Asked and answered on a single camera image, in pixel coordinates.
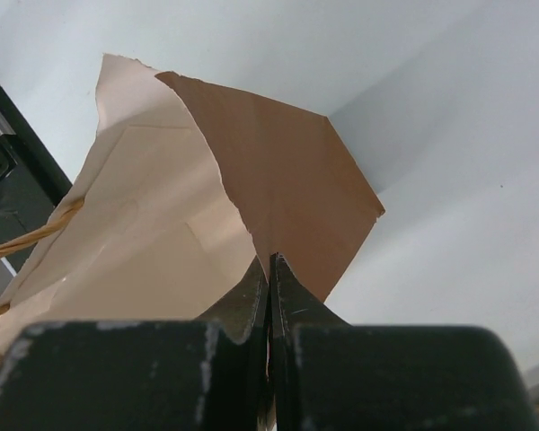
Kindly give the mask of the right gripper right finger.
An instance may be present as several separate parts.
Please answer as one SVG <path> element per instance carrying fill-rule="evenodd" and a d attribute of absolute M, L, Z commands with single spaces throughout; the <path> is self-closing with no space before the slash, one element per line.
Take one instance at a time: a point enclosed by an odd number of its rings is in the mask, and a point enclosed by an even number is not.
<path fill-rule="evenodd" d="M 281 430 L 538 430 L 515 361 L 475 326 L 356 326 L 270 259 Z"/>

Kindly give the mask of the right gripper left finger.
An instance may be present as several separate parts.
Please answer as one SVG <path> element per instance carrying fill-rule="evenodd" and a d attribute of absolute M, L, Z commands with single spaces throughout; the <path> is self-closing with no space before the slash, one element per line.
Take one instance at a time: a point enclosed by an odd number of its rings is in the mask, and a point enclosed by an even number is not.
<path fill-rule="evenodd" d="M 191 321 L 43 321 L 0 367 L 0 430 L 265 430 L 268 284 L 254 260 Z"/>

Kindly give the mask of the brown paper takeout bag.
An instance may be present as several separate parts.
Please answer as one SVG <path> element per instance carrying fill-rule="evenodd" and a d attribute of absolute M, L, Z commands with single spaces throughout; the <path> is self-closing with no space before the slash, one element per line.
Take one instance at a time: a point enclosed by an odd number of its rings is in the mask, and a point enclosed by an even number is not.
<path fill-rule="evenodd" d="M 325 299 L 384 207 L 328 118 L 103 58 L 96 138 L 0 295 L 0 364 L 38 321 L 192 319 L 282 253 Z"/>

